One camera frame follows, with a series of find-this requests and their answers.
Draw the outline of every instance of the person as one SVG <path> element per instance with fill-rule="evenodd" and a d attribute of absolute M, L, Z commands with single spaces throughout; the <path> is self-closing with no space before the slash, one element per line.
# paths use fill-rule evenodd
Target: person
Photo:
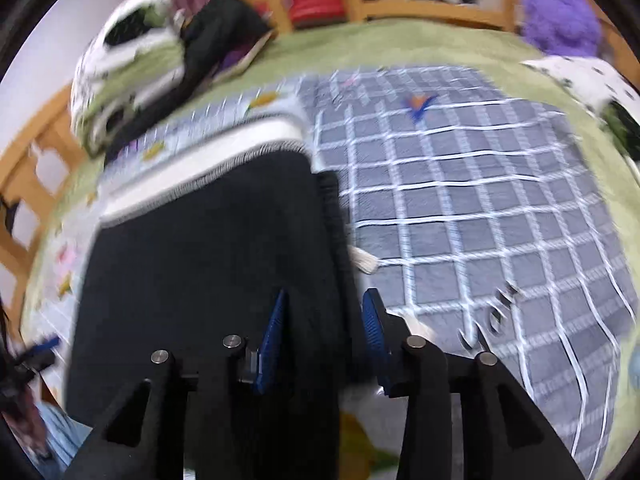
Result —
<path fill-rule="evenodd" d="M 5 312 L 0 314 L 0 381 L 6 376 L 6 361 L 12 350 L 7 337 Z M 37 401 L 29 385 L 19 394 L 20 417 L 1 411 L 22 450 L 44 480 L 60 480 L 91 428 L 74 421 L 57 406 Z"/>

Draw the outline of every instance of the pillow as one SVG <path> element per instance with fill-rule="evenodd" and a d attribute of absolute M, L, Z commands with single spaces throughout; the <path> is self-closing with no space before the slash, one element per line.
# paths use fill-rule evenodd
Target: pillow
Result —
<path fill-rule="evenodd" d="M 547 56 L 522 64 L 551 76 L 588 111 L 600 116 L 612 101 L 640 123 L 640 96 L 606 61 L 597 57 Z"/>

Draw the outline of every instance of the light blue cloth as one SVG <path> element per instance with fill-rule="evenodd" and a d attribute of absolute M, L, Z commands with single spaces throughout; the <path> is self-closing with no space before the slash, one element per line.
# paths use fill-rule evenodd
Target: light blue cloth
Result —
<path fill-rule="evenodd" d="M 53 457 L 44 460 L 37 456 L 29 456 L 44 480 L 60 480 L 62 473 L 91 433 L 91 428 L 74 421 L 62 410 L 50 404 L 38 403 L 38 410 L 47 427 L 47 445 Z"/>

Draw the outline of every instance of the red chair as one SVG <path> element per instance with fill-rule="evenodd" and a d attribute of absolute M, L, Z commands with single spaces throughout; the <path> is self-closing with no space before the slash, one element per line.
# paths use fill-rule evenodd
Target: red chair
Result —
<path fill-rule="evenodd" d="M 325 22 L 344 18 L 342 0 L 291 0 L 289 19 L 293 25 Z"/>

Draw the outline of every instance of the purple plush toy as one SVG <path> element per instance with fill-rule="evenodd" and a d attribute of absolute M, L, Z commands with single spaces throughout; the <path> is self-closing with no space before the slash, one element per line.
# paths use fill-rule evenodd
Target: purple plush toy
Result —
<path fill-rule="evenodd" d="M 596 56 L 600 23 L 585 0 L 522 0 L 523 35 L 550 56 Z"/>

